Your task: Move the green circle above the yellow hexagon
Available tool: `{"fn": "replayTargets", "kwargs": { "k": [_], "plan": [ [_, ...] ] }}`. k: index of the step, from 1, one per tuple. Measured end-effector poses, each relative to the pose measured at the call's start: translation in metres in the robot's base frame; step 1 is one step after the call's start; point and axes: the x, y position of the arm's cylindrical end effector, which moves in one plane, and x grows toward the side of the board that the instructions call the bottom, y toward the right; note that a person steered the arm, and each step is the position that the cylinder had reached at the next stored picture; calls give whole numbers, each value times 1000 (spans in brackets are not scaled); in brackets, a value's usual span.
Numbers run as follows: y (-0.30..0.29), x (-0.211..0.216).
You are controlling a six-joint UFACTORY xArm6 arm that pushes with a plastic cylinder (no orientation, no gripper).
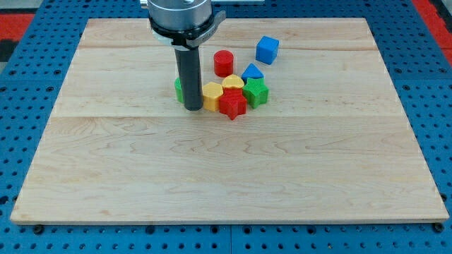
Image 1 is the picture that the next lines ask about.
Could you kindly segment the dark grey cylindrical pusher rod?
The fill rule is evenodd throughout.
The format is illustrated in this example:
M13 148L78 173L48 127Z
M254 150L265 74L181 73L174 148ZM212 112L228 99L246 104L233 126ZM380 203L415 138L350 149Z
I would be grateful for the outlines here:
M198 47L188 51L175 49L174 52L184 107L189 111L198 111L203 107L201 64Z

